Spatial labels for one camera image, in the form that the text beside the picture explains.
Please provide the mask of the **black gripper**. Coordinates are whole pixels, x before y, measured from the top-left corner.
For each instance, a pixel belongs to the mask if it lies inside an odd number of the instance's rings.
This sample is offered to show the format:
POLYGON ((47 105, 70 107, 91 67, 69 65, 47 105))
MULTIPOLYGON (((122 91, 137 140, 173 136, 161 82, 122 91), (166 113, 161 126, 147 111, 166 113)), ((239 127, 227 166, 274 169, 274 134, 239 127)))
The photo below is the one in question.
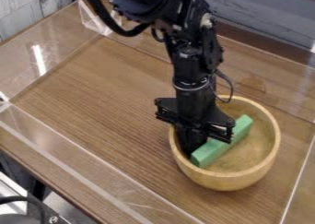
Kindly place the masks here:
POLYGON ((217 106, 217 86, 177 89, 175 98, 158 98, 157 118, 177 128, 182 152, 191 156, 211 137, 231 142, 235 120, 217 106))

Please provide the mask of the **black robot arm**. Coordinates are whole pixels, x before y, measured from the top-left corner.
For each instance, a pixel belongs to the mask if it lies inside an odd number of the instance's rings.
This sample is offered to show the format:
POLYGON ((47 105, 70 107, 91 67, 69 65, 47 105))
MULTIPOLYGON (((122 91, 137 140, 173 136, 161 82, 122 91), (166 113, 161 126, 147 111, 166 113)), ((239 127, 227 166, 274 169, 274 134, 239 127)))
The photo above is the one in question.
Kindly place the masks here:
POLYGON ((127 19, 150 25, 166 44, 177 96, 155 100, 157 118, 174 125, 183 153, 193 154, 211 138, 230 143, 235 120, 217 106, 225 50, 207 0, 113 0, 113 5, 127 19))

